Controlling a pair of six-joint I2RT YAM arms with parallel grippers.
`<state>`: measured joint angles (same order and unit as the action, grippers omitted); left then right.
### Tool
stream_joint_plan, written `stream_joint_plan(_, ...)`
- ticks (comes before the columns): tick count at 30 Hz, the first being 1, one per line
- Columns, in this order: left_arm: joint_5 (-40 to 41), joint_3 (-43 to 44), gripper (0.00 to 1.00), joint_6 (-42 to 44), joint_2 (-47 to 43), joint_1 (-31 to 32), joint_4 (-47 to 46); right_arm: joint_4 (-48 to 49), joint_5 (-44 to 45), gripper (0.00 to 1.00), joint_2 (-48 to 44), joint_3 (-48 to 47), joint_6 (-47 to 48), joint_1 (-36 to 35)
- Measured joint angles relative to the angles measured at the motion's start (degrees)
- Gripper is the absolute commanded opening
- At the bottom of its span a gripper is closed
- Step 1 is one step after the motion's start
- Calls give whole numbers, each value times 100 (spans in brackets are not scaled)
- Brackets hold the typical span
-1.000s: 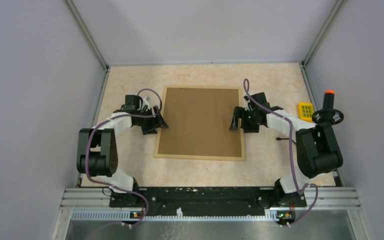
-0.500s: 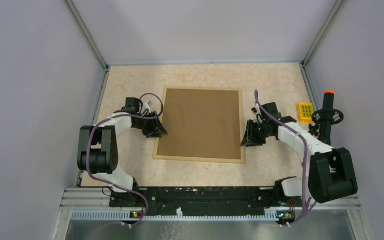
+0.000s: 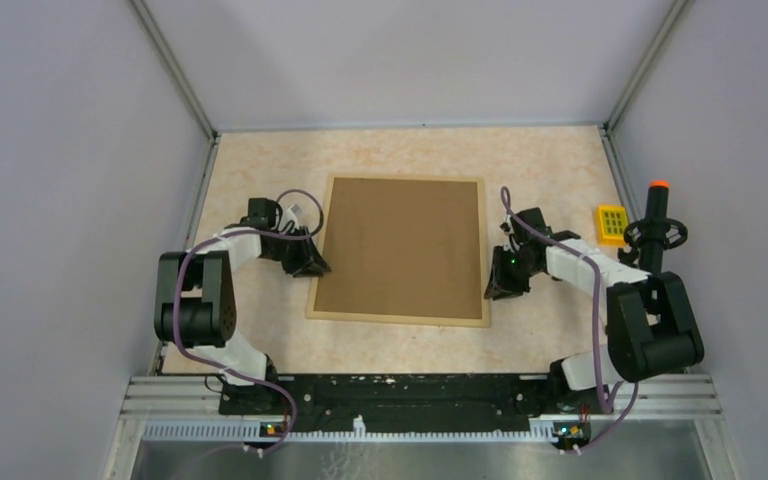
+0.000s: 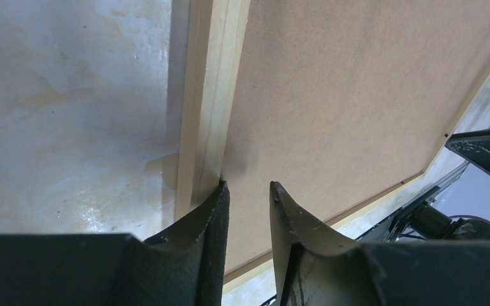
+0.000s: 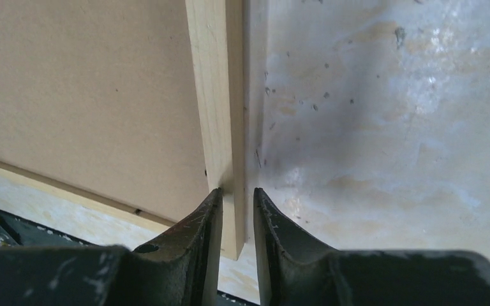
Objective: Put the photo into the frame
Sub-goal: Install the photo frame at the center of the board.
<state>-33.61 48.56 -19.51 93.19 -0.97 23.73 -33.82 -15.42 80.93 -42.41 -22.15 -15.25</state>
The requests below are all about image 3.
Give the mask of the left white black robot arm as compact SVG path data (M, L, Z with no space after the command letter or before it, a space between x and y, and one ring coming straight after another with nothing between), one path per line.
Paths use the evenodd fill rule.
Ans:
M331 268L314 243L325 224L315 201L317 223L303 224L298 206L252 198L247 212L186 251L159 257L154 307L158 339L186 358L214 368L227 383L243 387L243 401L257 413L279 404L281 393L269 356L237 333L233 274L256 260L281 265L293 278L321 277Z

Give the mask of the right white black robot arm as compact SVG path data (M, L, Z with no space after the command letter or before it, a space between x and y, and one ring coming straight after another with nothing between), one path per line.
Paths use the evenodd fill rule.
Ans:
M592 312L607 340L589 357L561 361L563 374L546 385L549 404L572 412L587 397L574 375L591 365L603 383L639 382L700 363L705 347L683 280L662 270L666 251L683 245L687 227L672 218L647 217L624 233L629 248L609 257L569 230L555 232L538 208L505 218L507 235L494 248L484 297L501 300L530 291L532 277L545 274L590 295Z

